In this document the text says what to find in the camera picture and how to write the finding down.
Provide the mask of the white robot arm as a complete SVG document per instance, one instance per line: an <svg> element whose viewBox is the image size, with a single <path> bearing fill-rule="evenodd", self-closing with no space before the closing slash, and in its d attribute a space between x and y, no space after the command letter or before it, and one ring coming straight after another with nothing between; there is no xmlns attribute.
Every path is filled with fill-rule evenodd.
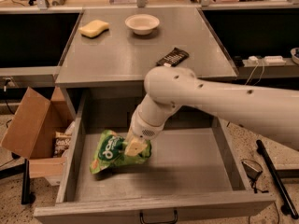
<svg viewBox="0 0 299 224"><path fill-rule="evenodd" d="M199 79L185 67L157 66L144 78L146 96L129 134L151 140L186 105L225 119L292 149L299 148L299 91Z"/></svg>

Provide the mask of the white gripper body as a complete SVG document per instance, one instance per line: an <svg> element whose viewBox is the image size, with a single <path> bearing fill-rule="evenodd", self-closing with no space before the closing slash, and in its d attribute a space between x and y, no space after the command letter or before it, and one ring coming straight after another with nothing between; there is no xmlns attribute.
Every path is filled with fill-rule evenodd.
<svg viewBox="0 0 299 224"><path fill-rule="evenodd" d="M136 110L131 118L130 130L134 136L143 138L145 140L151 140L158 136L163 130L164 125L153 126L144 121Z"/></svg>

